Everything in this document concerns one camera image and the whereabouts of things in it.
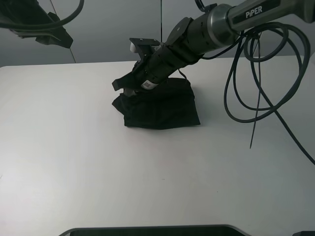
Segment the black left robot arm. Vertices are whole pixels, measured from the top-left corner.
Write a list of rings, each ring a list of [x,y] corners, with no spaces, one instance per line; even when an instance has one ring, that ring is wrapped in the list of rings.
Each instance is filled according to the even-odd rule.
[[[53,12],[46,12],[36,0],[2,0],[0,22],[7,24],[42,25],[59,21]],[[73,39],[63,27],[43,31],[10,30],[19,38],[35,38],[43,45],[57,45],[70,48]]]

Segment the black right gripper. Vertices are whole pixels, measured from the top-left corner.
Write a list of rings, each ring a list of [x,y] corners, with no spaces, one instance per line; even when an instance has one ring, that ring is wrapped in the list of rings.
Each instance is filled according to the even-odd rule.
[[[142,55],[134,68],[128,74],[115,79],[112,86],[115,91],[129,89],[133,91],[152,90],[165,81],[171,74],[180,68],[197,62],[197,54],[185,45],[163,44],[156,51],[153,47],[130,45],[133,53]]]

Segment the black robot base front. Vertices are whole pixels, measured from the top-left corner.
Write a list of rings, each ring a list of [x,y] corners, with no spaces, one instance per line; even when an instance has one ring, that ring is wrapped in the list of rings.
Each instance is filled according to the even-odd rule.
[[[247,236],[231,225],[73,228],[62,236]]]

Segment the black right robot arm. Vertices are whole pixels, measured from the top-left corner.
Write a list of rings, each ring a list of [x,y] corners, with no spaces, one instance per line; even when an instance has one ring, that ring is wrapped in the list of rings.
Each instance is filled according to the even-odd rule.
[[[315,20],[313,0],[246,0],[238,6],[212,4],[203,15],[183,18],[166,42],[131,38],[131,48],[140,56],[132,71],[112,83],[114,90],[149,91],[176,70],[197,63],[205,53],[231,46],[241,31],[289,14],[306,23]]]

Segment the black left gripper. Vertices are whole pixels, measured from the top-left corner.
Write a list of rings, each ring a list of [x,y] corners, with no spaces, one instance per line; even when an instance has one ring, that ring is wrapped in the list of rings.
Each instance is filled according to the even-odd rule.
[[[25,15],[23,17],[22,24],[26,25],[49,24],[60,20],[56,14],[52,12],[46,13],[45,11],[31,13],[30,15]],[[44,45],[57,45],[64,48],[70,48],[73,43],[72,37],[63,27],[42,31],[21,31],[14,29],[11,29],[10,31],[20,38],[34,37],[36,42]]]

